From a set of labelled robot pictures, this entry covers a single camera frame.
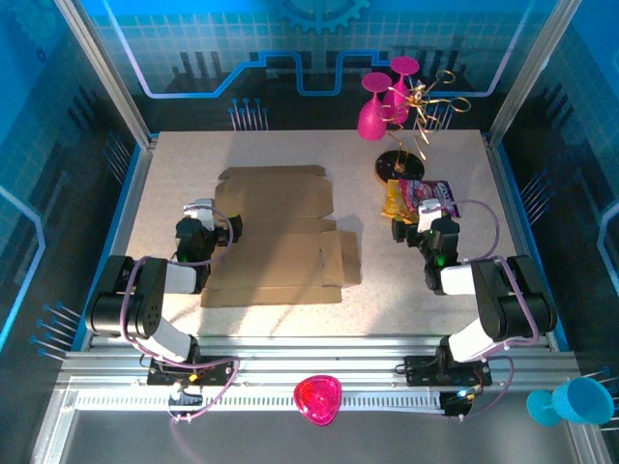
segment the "snack bag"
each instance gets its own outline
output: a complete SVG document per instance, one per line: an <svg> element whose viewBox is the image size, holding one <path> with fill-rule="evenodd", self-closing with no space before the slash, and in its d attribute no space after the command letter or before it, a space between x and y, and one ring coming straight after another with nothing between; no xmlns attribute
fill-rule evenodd
<svg viewBox="0 0 619 464"><path fill-rule="evenodd" d="M430 198L436 198L441 202L441 205L454 201L454 195L447 181L407 181L400 179L398 182L403 201L410 211L417 212L419 205L424 200L430 200ZM446 211L454 218L460 217L457 205L450 206Z"/></svg>
<svg viewBox="0 0 619 464"><path fill-rule="evenodd" d="M411 212L407 208L398 180L387 181L387 199L381 215L387 218L400 218L406 224L413 224L419 220L417 211Z"/></svg>

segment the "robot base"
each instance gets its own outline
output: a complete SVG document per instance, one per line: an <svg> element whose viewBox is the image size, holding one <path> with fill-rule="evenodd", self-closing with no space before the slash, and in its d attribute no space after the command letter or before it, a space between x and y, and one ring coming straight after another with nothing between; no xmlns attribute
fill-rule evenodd
<svg viewBox="0 0 619 464"><path fill-rule="evenodd" d="M404 358L408 387L475 387L492 385L486 362L442 363L434 356Z"/></svg>
<svg viewBox="0 0 619 464"><path fill-rule="evenodd" d="M195 358L195 363L210 363L222 358L225 357L198 356ZM174 367L152 360L146 383L153 386L171 386L176 382L181 382L186 386L223 387L230 380L233 370L234 362L226 362L208 370L200 370Z"/></svg>

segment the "black round base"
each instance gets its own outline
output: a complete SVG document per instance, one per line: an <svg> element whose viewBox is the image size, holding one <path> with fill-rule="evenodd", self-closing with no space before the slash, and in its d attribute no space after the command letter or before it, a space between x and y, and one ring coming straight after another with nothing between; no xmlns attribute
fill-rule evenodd
<svg viewBox="0 0 619 464"><path fill-rule="evenodd" d="M419 158L412 153L398 150L390 150L378 157L375 170L378 178L385 184L390 179L421 181L426 174L424 164Z"/></svg>

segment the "pink plastic glass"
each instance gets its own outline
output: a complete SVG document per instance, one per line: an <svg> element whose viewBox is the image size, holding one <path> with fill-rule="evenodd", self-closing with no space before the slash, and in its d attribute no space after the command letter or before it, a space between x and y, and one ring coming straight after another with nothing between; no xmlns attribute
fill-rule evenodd
<svg viewBox="0 0 619 464"><path fill-rule="evenodd" d="M402 124L408 119L408 107L403 105L406 97L410 94L410 89L406 85L405 79L419 70L419 63L410 56L397 56L391 60L391 69L399 74L399 81L393 86L397 92L389 90L383 99L385 118L392 120L393 123Z"/></svg>
<svg viewBox="0 0 619 464"><path fill-rule="evenodd" d="M380 140L387 132L387 123L381 117L383 103L378 99L380 92L385 92L391 85L391 78L383 72L370 72L361 79L361 85L374 96L364 104L359 113L357 132L365 140Z"/></svg>
<svg viewBox="0 0 619 464"><path fill-rule="evenodd" d="M294 402L308 421L329 425L339 412L341 383L330 375L309 377L294 389Z"/></svg>

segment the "flattened cardboard box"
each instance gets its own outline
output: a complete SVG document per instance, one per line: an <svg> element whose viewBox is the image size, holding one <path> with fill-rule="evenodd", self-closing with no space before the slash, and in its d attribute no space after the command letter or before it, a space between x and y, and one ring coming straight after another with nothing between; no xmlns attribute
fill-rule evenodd
<svg viewBox="0 0 619 464"><path fill-rule="evenodd" d="M240 214L243 237L213 264L203 306L341 302L361 283L357 236L324 217L331 183L320 166L234 167L221 175L215 205Z"/></svg>

